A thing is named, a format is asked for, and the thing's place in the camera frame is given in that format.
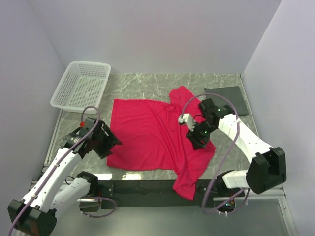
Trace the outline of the crimson red t-shirt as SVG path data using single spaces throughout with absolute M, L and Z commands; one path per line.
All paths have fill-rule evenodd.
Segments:
M 110 128 L 122 141 L 112 149 L 107 166 L 127 171 L 173 170 L 173 185 L 181 197 L 193 200 L 195 183 L 215 154 L 215 146 L 194 150 L 188 128 L 178 123 L 182 111 L 202 121 L 199 101 L 185 87 L 173 89 L 170 103 L 148 99 L 115 99 Z

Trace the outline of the white perforated plastic basket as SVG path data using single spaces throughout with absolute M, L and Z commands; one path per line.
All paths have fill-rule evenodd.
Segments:
M 101 62 L 73 61 L 66 68 L 51 100 L 52 107 L 81 113 L 99 107 L 111 66 Z

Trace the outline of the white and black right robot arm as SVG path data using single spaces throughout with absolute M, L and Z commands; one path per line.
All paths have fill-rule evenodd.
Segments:
M 246 170 L 231 170 L 218 175 L 216 191 L 227 196 L 234 188 L 248 188 L 261 194 L 283 184 L 287 180 L 286 157 L 281 147 L 272 147 L 254 134 L 229 105 L 217 106 L 207 98 L 198 104 L 203 117 L 197 122 L 191 114 L 182 113 L 179 124 L 188 127 L 186 137 L 194 150 L 204 149 L 210 134 L 219 130 L 227 135 L 233 146 L 237 146 L 249 162 Z

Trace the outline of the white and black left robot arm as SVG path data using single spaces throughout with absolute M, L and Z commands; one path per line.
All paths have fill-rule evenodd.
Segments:
M 19 201 L 12 200 L 8 213 L 11 230 L 31 236 L 49 236 L 61 215 L 80 198 L 103 200 L 97 176 L 81 172 L 64 190 L 60 187 L 70 172 L 93 151 L 103 159 L 112 154 L 112 148 L 122 142 L 105 122 L 86 118 L 80 126 L 67 134 L 57 155 L 37 184 Z

